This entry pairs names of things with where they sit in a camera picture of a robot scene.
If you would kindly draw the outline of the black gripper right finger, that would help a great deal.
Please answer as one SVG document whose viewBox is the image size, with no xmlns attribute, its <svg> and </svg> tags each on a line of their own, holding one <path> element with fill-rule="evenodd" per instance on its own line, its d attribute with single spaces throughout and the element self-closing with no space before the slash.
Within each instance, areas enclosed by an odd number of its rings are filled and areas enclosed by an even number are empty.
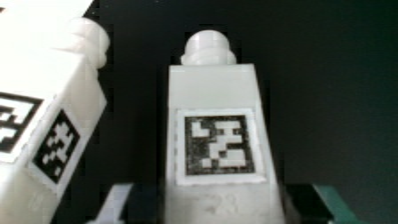
<svg viewBox="0 0 398 224">
<path fill-rule="evenodd" d="M 286 224 L 371 224 L 358 219 L 332 186 L 287 184 L 282 199 Z"/>
</svg>

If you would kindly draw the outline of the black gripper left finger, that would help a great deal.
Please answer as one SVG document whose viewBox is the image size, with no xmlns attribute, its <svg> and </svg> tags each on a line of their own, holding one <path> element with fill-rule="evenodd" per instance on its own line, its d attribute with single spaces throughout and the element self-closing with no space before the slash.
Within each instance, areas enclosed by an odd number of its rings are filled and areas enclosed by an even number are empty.
<svg viewBox="0 0 398 224">
<path fill-rule="evenodd" d="M 151 184 L 111 185 L 95 218 L 87 224 L 156 224 L 158 188 Z"/>
</svg>

